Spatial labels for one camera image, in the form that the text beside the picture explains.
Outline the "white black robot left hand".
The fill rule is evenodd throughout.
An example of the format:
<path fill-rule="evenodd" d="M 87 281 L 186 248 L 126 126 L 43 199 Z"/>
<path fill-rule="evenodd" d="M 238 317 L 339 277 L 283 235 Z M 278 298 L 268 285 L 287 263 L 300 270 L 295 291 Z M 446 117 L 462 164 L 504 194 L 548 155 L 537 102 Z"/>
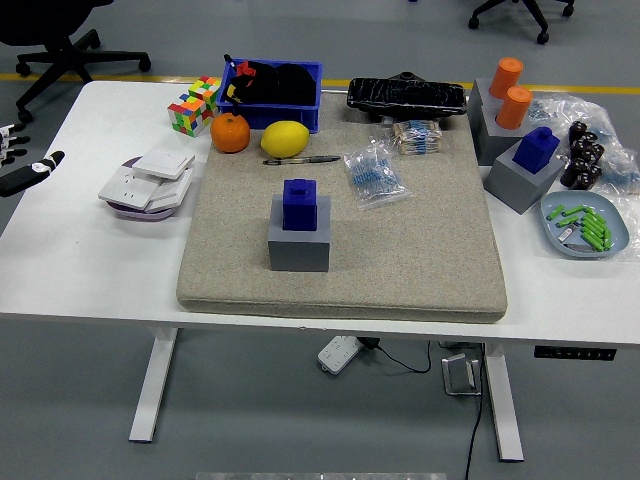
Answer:
<path fill-rule="evenodd" d="M 11 164 L 27 150 L 17 145 L 30 141 L 29 136 L 19 136 L 26 128 L 24 123 L 8 124 L 1 127 L 1 166 Z M 48 178 L 65 157 L 63 151 L 54 151 L 42 160 L 22 166 L 1 176 L 1 196 L 7 198 L 27 190 Z"/>

